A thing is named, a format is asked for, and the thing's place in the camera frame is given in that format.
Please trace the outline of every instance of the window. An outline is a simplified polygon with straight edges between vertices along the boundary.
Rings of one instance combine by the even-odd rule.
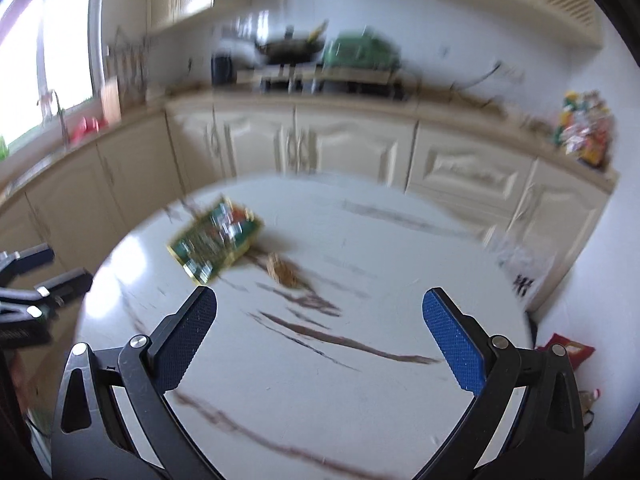
[[[94,94],[89,66],[89,0],[33,0],[0,44],[0,136],[10,144],[51,113],[38,106],[55,90],[63,108]]]

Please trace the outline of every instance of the wok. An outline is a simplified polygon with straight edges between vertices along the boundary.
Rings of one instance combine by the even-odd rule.
[[[324,49],[324,39],[320,38],[326,31],[328,22],[316,28],[307,38],[293,38],[293,27],[287,27],[282,40],[268,41],[265,44],[255,42],[255,49],[260,53],[266,65],[301,64],[313,61]]]

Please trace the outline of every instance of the snack bag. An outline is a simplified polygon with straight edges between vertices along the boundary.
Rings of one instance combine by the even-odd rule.
[[[220,197],[167,248],[196,283],[206,285],[247,252],[261,228],[253,212]]]

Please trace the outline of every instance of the table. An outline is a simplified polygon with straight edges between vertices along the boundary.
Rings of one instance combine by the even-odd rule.
[[[158,212],[96,274],[78,340],[122,346],[181,306],[195,285],[166,245],[221,193],[265,227],[257,249],[210,284],[216,320],[166,398],[227,480],[412,478],[472,399],[422,319],[433,286],[490,335],[530,348],[510,284],[457,221],[399,190],[321,175],[223,184]],[[310,290],[277,285],[270,251]],[[158,463],[117,390],[142,457]],[[499,452],[521,398],[483,461]]]

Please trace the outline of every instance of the plastic bag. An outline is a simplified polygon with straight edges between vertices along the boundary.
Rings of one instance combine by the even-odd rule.
[[[507,235],[495,235],[486,247],[513,287],[513,293],[526,310],[554,266],[551,250],[532,250]]]

